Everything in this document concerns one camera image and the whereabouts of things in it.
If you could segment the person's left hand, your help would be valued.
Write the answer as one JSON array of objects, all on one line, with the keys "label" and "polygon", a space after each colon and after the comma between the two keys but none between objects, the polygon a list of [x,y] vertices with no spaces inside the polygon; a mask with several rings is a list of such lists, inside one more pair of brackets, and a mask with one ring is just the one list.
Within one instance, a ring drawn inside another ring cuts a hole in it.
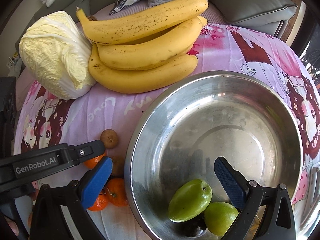
[{"label": "person's left hand", "polygon": [[12,231],[14,232],[14,234],[16,236],[18,236],[19,235],[19,229],[18,229],[16,223],[13,222],[12,220],[10,220],[8,217],[4,217],[4,218],[7,221],[8,225],[10,226],[10,228],[12,229]]}]

